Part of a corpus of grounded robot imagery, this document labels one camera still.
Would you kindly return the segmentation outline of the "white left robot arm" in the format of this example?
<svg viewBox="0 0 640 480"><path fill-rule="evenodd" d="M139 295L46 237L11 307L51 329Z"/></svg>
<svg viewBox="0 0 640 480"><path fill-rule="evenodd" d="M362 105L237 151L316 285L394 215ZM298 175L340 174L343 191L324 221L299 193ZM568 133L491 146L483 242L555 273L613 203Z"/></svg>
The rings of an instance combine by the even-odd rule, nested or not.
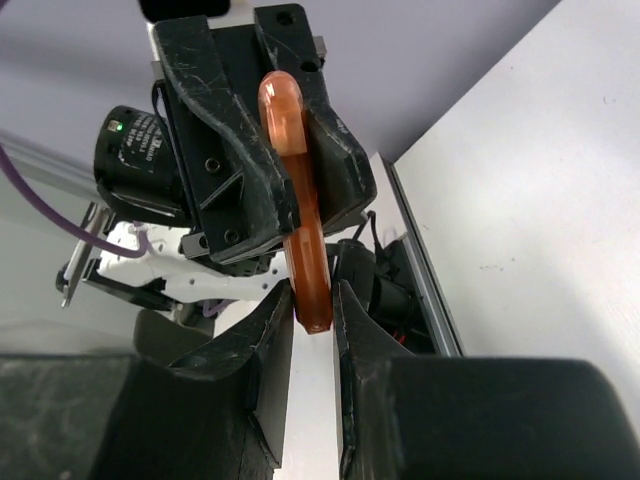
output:
<svg viewBox="0 0 640 480"><path fill-rule="evenodd" d="M222 1L143 3L154 51L150 111L118 106L96 141L106 204L83 224L117 247L80 247L58 273L131 304L169 311L209 299L260 300L286 276L282 242L299 223L292 181L259 122L258 87L282 70L309 118L326 235L353 226L377 189L368 157L330 105L324 56L304 8ZM127 258L140 237L145 254Z"/></svg>

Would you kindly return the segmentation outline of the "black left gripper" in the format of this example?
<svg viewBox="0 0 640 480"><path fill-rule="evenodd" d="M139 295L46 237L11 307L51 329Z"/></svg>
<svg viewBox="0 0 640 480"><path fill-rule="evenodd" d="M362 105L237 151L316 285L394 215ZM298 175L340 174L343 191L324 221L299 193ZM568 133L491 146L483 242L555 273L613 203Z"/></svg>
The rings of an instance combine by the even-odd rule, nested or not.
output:
<svg viewBox="0 0 640 480"><path fill-rule="evenodd" d="M324 232L363 217L375 178L330 104L301 5L222 28L164 19L151 43L151 110L114 108L95 146L97 189L119 218L180 228L179 252L205 265L263 263L305 224L309 142Z"/></svg>

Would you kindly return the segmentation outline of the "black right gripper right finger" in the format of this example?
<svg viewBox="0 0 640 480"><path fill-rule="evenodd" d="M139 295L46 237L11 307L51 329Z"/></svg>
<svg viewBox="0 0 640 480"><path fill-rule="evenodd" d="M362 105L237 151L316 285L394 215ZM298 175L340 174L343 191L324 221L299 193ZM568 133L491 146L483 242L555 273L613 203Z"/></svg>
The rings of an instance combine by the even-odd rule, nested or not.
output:
<svg viewBox="0 0 640 480"><path fill-rule="evenodd" d="M343 479L635 479L639 443L582 360L417 355L333 288Z"/></svg>

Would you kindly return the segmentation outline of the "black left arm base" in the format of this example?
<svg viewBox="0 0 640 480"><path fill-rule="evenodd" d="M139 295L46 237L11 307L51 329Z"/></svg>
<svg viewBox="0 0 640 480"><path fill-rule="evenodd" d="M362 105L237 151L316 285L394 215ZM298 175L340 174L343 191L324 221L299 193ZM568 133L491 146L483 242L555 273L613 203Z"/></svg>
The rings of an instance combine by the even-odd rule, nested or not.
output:
<svg viewBox="0 0 640 480"><path fill-rule="evenodd" d="M365 213L355 233L326 247L331 280L346 280L369 317L415 354L436 347L402 241L383 246L376 212Z"/></svg>

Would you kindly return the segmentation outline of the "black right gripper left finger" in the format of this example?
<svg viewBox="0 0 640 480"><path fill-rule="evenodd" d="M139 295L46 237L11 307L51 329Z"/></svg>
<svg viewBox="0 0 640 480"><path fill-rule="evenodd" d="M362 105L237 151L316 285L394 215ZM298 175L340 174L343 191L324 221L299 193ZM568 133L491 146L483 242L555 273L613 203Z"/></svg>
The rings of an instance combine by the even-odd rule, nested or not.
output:
<svg viewBox="0 0 640 480"><path fill-rule="evenodd" d="M293 291L170 365L138 353L1 357L5 479L269 479L283 457Z"/></svg>

